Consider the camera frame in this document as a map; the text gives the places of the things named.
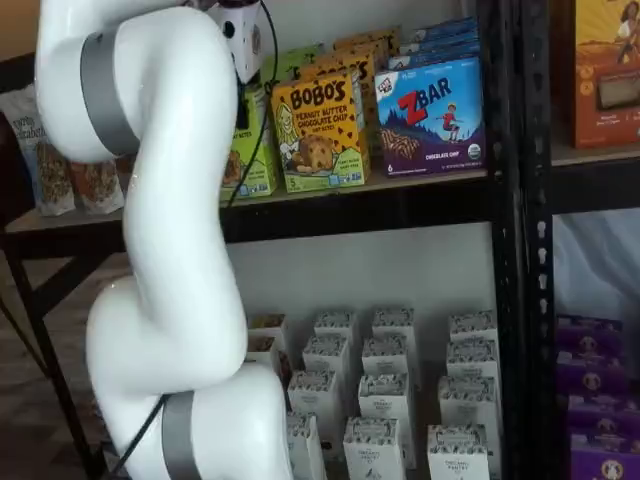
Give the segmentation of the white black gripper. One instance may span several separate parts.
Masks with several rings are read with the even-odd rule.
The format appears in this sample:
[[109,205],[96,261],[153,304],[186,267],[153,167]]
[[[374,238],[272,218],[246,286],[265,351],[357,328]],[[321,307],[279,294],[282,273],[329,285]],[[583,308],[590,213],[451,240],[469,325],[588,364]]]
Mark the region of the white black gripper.
[[231,51],[238,85],[237,128],[249,127],[245,85],[259,73],[263,62],[261,33],[258,26],[260,1],[215,1],[214,19],[220,26]]

